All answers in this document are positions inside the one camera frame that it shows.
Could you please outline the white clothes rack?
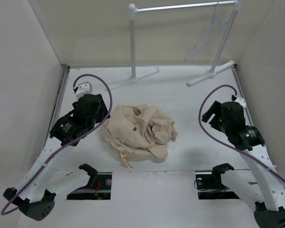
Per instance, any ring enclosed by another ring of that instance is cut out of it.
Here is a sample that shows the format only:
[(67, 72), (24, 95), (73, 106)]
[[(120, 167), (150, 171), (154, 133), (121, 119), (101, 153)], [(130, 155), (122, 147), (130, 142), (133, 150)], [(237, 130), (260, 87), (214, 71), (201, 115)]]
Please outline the white clothes rack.
[[(201, 40), (205, 37), (206, 32), (214, 26), (216, 23), (219, 23), (223, 28), (222, 30), (216, 35), (218, 37), (221, 33), (224, 33), (222, 37), (222, 41), (219, 45), (219, 48), (216, 52), (215, 58), (211, 65), (211, 68), (202, 75), (195, 77), (194, 79), (188, 81), (186, 83), (187, 86), (191, 87), (198, 83), (201, 83), (207, 79), (214, 78), (217, 74), (231, 68), (234, 65), (234, 61), (229, 61), (223, 65), (218, 65), (219, 59), (231, 32), (232, 26), (236, 19), (236, 16), (242, 6), (242, 0), (217, 0), (215, 2), (205, 2), (205, 3), (193, 3), (193, 4), (182, 4), (182, 5), (170, 5), (170, 6), (160, 6), (160, 7), (151, 7), (151, 8), (137, 8), (135, 4), (131, 3), (128, 6), (129, 9), (129, 24), (130, 24), (130, 57), (131, 57), (131, 77), (126, 79), (120, 84), (112, 87), (112, 89), (118, 89), (123, 86), (127, 86), (132, 83), (137, 83), (142, 79), (148, 78), (149, 76), (155, 75), (160, 72), (160, 69), (156, 67), (156, 71), (150, 74), (144, 75), (142, 77), (138, 77), (136, 74), (136, 53), (135, 53), (135, 19), (136, 15), (143, 12), (153, 12), (153, 11), (167, 11), (167, 10), (181, 10), (181, 9), (197, 9), (197, 8), (205, 8), (205, 7), (213, 7), (213, 17), (211, 19), (211, 23), (208, 28), (204, 31), (200, 39), (198, 40), (197, 44), (201, 42)], [(233, 6), (233, 11), (228, 21), (219, 21), (216, 19), (216, 10), (217, 7), (223, 6)]]

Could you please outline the beige trousers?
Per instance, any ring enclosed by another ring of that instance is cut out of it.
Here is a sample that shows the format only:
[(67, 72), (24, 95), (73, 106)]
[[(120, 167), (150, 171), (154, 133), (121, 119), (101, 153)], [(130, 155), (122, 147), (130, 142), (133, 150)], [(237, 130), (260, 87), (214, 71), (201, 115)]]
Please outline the beige trousers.
[(168, 143), (178, 136), (175, 121), (157, 106), (119, 105), (101, 126), (104, 141), (119, 153), (122, 164), (168, 156)]

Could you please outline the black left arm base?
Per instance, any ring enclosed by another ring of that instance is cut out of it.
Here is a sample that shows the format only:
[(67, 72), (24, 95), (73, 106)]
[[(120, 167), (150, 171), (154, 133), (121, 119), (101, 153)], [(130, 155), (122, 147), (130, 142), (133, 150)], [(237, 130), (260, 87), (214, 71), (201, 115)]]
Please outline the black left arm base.
[(111, 172), (99, 172), (88, 183), (67, 195), (67, 200), (110, 200), (112, 188)]

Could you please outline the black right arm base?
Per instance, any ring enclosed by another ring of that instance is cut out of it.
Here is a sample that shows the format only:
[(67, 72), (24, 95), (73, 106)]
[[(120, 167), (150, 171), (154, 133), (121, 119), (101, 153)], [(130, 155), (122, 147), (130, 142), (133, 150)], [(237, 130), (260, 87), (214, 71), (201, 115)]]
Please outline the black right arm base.
[(194, 187), (198, 191), (199, 200), (238, 200), (239, 197), (216, 178), (210, 171), (195, 173)]

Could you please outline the aluminium table edge rail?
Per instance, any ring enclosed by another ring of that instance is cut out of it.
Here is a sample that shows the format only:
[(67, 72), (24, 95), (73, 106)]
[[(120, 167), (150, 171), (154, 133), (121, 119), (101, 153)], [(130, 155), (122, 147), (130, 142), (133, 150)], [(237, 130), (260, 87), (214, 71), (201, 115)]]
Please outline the aluminium table edge rail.
[(50, 130), (52, 129), (53, 125), (57, 121), (61, 109), (61, 104), (63, 101), (63, 96), (65, 93), (66, 85), (67, 85), (67, 80), (68, 80), (68, 74), (70, 70), (70, 66), (68, 64), (62, 64), (62, 75), (60, 78), (58, 90), (57, 90), (57, 95), (55, 98), (55, 103), (54, 103), (54, 108), (52, 112), (52, 116), (50, 119), (50, 124), (48, 127), (47, 135), (49, 135)]

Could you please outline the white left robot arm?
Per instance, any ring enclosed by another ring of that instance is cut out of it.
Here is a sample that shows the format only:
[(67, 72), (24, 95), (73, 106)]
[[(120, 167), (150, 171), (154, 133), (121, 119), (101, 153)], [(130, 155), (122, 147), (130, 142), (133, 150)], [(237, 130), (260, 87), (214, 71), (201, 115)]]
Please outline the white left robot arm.
[(72, 106), (50, 130), (42, 152), (25, 178), (16, 187), (4, 191), (3, 197), (8, 203), (2, 215), (7, 215), (7, 208), (13, 204), (26, 217), (41, 221), (53, 210), (57, 199), (67, 199), (79, 188), (90, 190), (96, 186), (98, 171), (86, 163), (60, 182), (50, 182), (80, 140), (100, 127), (112, 109), (105, 105), (101, 94), (81, 95)]

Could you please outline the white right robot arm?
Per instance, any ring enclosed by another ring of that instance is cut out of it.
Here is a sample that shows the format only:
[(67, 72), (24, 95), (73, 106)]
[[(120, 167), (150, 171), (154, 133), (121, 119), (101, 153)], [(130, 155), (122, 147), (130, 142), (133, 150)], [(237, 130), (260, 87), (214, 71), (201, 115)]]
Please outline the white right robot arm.
[(248, 165), (257, 188), (242, 179), (228, 163), (213, 168), (211, 183), (231, 189), (253, 212), (260, 228), (285, 228), (285, 180), (276, 172), (260, 131), (246, 125), (242, 98), (220, 103), (214, 101), (208, 111), (199, 113), (199, 123), (209, 123), (229, 141)]

